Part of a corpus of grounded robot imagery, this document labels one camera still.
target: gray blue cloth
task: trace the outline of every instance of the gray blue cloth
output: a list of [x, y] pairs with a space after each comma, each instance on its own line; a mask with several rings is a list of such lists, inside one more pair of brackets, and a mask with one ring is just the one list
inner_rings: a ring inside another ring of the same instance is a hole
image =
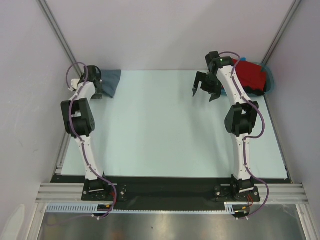
[[116, 94], [121, 78], [121, 70], [101, 70], [102, 90], [110, 98]]

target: folded red cloth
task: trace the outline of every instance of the folded red cloth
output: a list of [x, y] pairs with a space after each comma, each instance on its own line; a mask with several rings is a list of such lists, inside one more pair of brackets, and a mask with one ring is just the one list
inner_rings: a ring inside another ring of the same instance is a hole
[[266, 91], [267, 73], [262, 67], [248, 61], [240, 61], [235, 68], [239, 81], [246, 93], [261, 96]]

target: teal basket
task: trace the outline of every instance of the teal basket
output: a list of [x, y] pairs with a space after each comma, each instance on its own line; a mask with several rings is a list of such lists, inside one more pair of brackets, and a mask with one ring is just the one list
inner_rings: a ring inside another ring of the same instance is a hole
[[[261, 63], [258, 63], [258, 62], [253, 62], [253, 64], [257, 64], [257, 65], [261, 66], [262, 67], [261, 72], [266, 72], [266, 91], [265, 91], [265, 94], [271, 93], [275, 89], [275, 81], [274, 81], [274, 76], [273, 76], [270, 68], [261, 64]], [[227, 95], [226, 91], [224, 89], [222, 89], [221, 94]], [[256, 97], [256, 95], [249, 94], [249, 93], [248, 93], [248, 96]]]

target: purple cable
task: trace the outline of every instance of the purple cable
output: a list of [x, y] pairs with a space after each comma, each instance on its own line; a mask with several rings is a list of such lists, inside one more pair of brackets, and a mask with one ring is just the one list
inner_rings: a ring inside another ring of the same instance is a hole
[[[70, 89], [70, 85], [69, 85], [69, 83], [68, 83], [68, 74], [69, 74], [69, 71], [71, 70], [71, 68], [72, 68], [74, 65], [76, 65], [76, 64], [82, 64], [82, 65], [84, 66], [85, 72], [86, 72], [83, 85], [78, 89], [78, 94], [79, 94], [79, 93], [82, 91], [84, 85], [86, 85], [86, 82], [87, 82], [87, 80], [88, 80], [89, 71], [88, 71], [87, 65], [85, 65], [83, 62], [75, 62], [75, 63], [73, 63], [73, 64], [68, 68], [68, 70], [67, 70], [67, 72], [66, 72], [65, 80], [66, 80], [67, 86], [68, 86], [69, 89]], [[99, 174], [97, 174], [97, 173], [95, 172], [95, 170], [93, 170], [93, 168], [91, 167], [91, 165], [90, 165], [90, 163], [89, 163], [89, 161], [88, 161], [88, 159], [87, 159], [84, 141], [83, 141], [83, 139], [77, 134], [77, 132], [76, 132], [76, 130], [75, 130], [75, 127], [74, 127], [74, 124], [73, 124], [73, 122], [72, 122], [72, 106], [73, 106], [75, 100], [77, 99], [77, 97], [78, 97], [78, 96], [76, 95], [76, 96], [74, 96], [74, 97], [72, 98], [71, 103], [70, 103], [70, 106], [69, 106], [68, 116], [69, 116], [69, 122], [70, 122], [71, 131], [72, 131], [73, 134], [82, 142], [82, 143], [81, 143], [81, 147], [82, 147], [83, 157], [84, 157], [85, 163], [86, 163], [86, 165], [89, 167], [90, 171], [91, 171], [94, 175], [96, 175], [97, 178], [99, 178], [100, 180], [102, 180], [102, 181], [106, 182], [107, 184], [111, 185], [112, 188], [113, 188], [113, 191], [114, 191], [114, 197], [113, 197], [113, 204], [112, 204], [112, 206], [106, 211], [106, 213], [105, 213], [104, 215], [102, 215], [101, 217], [96, 217], [97, 219], [100, 219], [100, 218], [103, 219], [103, 218], [105, 218], [106, 216], [108, 216], [109, 213], [114, 209], [114, 206], [115, 206], [115, 204], [116, 204], [116, 202], [117, 202], [117, 189], [116, 189], [115, 185], [114, 185], [112, 182], [110, 182], [109, 180], [107, 180], [107, 179], [99, 176]], [[78, 219], [78, 218], [82, 218], [82, 217], [92, 217], [92, 215], [86, 215], [86, 214], [84, 214], [84, 215], [79, 215], [79, 216], [75, 216], [75, 217], [72, 217], [72, 218], [70, 218], [70, 219], [67, 219], [67, 220], [64, 220], [64, 221], [55, 223], [55, 224], [47, 224], [47, 225], [48, 225], [49, 227], [55, 227], [55, 226], [58, 226], [58, 225], [60, 225], [60, 224], [64, 224], [64, 223], [67, 223], [67, 222], [72, 221], [72, 220], [74, 220], [74, 219]]]
[[238, 93], [240, 94], [240, 98], [243, 99], [247, 104], [249, 104], [254, 110], [256, 110], [256, 112], [259, 114], [259, 116], [260, 116], [260, 118], [261, 118], [261, 121], [262, 121], [262, 130], [261, 130], [261, 132], [260, 132], [260, 134], [259, 134], [258, 136], [250, 136], [250, 135], [248, 135], [248, 136], [245, 136], [245, 137], [243, 138], [243, 159], [244, 159], [244, 167], [245, 167], [245, 169], [247, 170], [247, 172], [250, 174], [250, 176], [251, 176], [253, 179], [257, 180], [258, 182], [260, 182], [260, 183], [262, 183], [262, 184], [264, 184], [265, 187], [266, 187], [266, 197], [265, 197], [265, 200], [264, 200], [263, 204], [262, 204], [256, 211], [254, 211], [253, 213], [251, 213], [251, 214], [249, 215], [249, 216], [252, 216], [252, 215], [258, 213], [258, 212], [266, 205], [266, 203], [267, 203], [267, 201], [268, 201], [268, 198], [269, 198], [270, 190], [269, 190], [268, 184], [267, 184], [265, 181], [263, 181], [262, 179], [260, 179], [260, 178], [256, 177], [255, 175], [253, 175], [253, 173], [252, 173], [252, 172], [249, 170], [249, 168], [248, 168], [247, 153], [246, 153], [246, 139], [258, 139], [258, 138], [260, 138], [260, 137], [264, 134], [264, 132], [265, 132], [266, 123], [265, 123], [265, 119], [264, 119], [262, 113], [259, 111], [259, 109], [258, 109], [252, 102], [248, 101], [245, 97], [242, 96], [243, 93], [240, 91], [240, 88], [239, 88], [239, 86], [238, 86], [238, 84], [237, 84], [237, 82], [236, 82], [236, 80], [235, 80], [235, 78], [234, 78], [235, 69], [236, 69], [237, 65], [239, 64], [239, 62], [240, 62], [240, 60], [241, 60], [240, 55], [237, 54], [237, 53], [235, 53], [235, 52], [233, 52], [233, 51], [224, 51], [224, 52], [221, 52], [220, 54], [233, 54], [233, 55], [236, 55], [236, 56], [238, 57], [238, 60], [236, 61], [235, 65], [233, 66], [232, 71], [231, 71], [231, 78], [232, 78], [233, 84], [235, 85], [236, 90], [237, 90]]

